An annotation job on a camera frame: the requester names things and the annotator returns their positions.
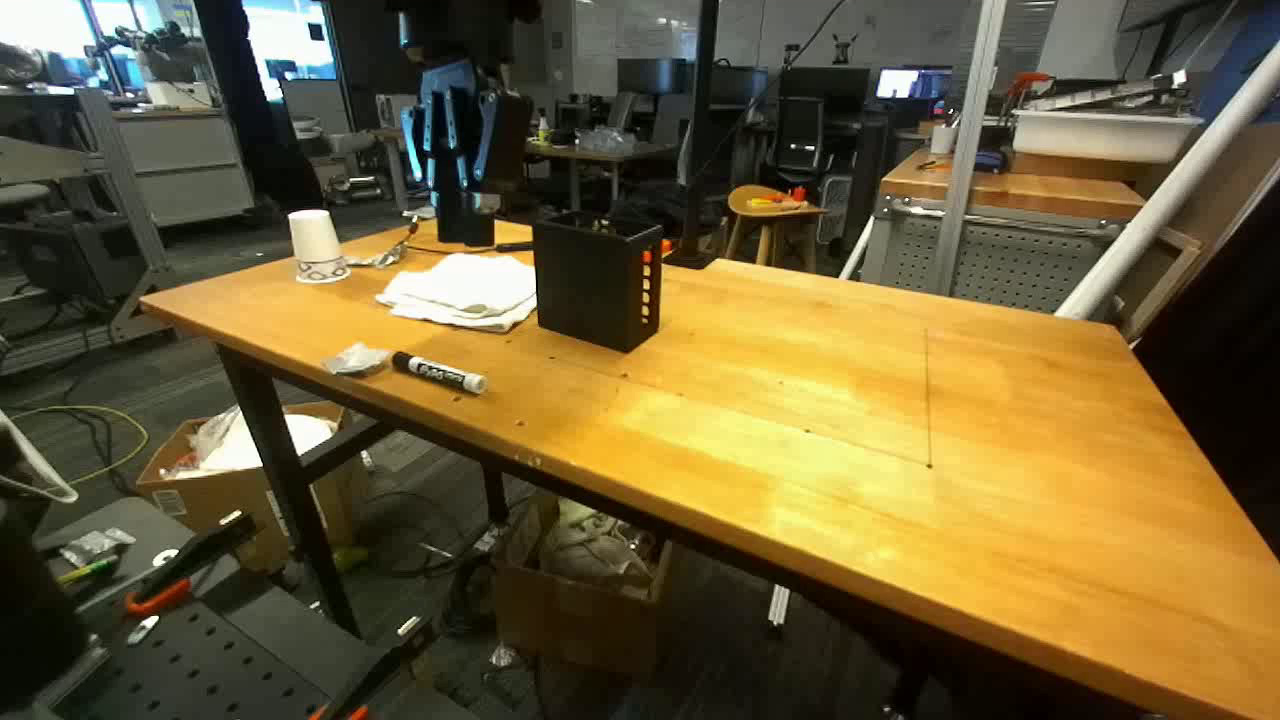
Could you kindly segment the white cloth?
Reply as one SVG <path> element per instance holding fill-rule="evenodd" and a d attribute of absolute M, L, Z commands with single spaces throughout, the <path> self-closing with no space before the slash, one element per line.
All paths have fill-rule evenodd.
<path fill-rule="evenodd" d="M 513 255 L 442 255 L 426 272 L 395 272 L 381 306 L 400 321 L 509 332 L 534 310 L 534 272 Z"/>

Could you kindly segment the black box container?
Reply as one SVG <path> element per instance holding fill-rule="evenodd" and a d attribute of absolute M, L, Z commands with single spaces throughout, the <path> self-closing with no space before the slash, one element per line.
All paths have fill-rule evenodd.
<path fill-rule="evenodd" d="M 658 329 L 658 224 L 541 222 L 530 228 L 545 329 L 632 352 Z"/>

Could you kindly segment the cardboard box under table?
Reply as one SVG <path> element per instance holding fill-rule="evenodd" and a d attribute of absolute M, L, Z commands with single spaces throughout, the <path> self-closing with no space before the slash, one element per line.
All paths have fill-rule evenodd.
<path fill-rule="evenodd" d="M 509 530 L 492 579 L 494 637 L 545 662 L 648 676 L 671 545 L 658 540 L 637 575 L 584 579 L 547 560 L 556 520 L 561 509 L 541 496 Z"/>

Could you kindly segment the cardboard box with plastic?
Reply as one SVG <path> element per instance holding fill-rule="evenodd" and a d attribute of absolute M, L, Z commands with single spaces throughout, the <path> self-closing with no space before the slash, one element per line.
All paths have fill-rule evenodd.
<path fill-rule="evenodd" d="M 289 405 L 284 410 L 289 435 L 295 452 L 311 452 L 332 441 L 346 414 L 326 399 Z M 366 482 L 364 459 L 344 459 L 309 486 L 319 530 L 332 550 L 346 550 L 356 538 L 351 523 L 351 486 Z M 144 499 L 153 499 L 170 520 L 193 533 L 214 530 L 226 512 L 246 512 L 255 538 L 236 550 L 236 560 L 246 571 L 279 571 L 292 557 L 292 533 L 284 523 L 279 499 L 265 478 L 265 459 L 246 433 L 243 414 L 231 405 L 214 418 L 184 419 L 144 463 L 133 486 Z"/>

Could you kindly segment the black and white marker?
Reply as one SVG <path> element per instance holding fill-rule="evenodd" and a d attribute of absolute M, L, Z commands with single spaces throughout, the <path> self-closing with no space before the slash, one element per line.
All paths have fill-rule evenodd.
<path fill-rule="evenodd" d="M 391 369 L 417 380 L 431 380 L 469 397 L 483 391 L 483 378 L 478 372 L 464 372 L 426 356 L 413 356 L 413 352 L 391 352 Z"/>

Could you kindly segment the round wooden stool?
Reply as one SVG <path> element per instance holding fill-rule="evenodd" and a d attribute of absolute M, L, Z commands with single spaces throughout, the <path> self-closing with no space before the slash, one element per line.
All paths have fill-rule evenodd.
<path fill-rule="evenodd" d="M 755 266 L 777 261 L 777 245 L 787 228 L 814 233 L 820 207 L 807 196 L 791 196 L 769 184 L 736 184 L 729 194 L 729 245 L 721 250 L 725 261 L 736 255 L 743 228 L 755 228 Z"/>

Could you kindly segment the crumpled plastic wrapper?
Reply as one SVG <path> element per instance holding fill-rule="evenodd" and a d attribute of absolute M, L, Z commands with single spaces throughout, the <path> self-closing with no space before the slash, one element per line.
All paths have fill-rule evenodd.
<path fill-rule="evenodd" d="M 366 372 L 384 369 L 387 356 L 391 352 L 373 350 L 373 343 L 346 343 L 344 352 L 324 362 L 324 372 L 332 372 L 332 378 L 366 378 Z"/>

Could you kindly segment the white plastic bin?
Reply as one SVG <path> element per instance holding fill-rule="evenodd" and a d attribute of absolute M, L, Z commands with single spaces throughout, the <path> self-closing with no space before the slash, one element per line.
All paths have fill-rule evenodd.
<path fill-rule="evenodd" d="M 1014 109 L 1018 155 L 1166 165 L 1201 132 L 1201 115 L 1039 113 Z"/>

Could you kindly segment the orange handled clamp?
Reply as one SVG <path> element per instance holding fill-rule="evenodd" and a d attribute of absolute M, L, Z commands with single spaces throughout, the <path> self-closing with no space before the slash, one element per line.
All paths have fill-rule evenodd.
<path fill-rule="evenodd" d="M 255 520 L 246 512 L 226 512 L 214 530 L 178 545 L 166 563 L 161 563 L 146 579 L 140 579 L 127 593 L 123 613 L 137 619 L 163 615 L 166 610 L 193 597 L 201 570 L 213 570 L 219 557 L 231 557 L 251 538 L 255 538 Z"/>

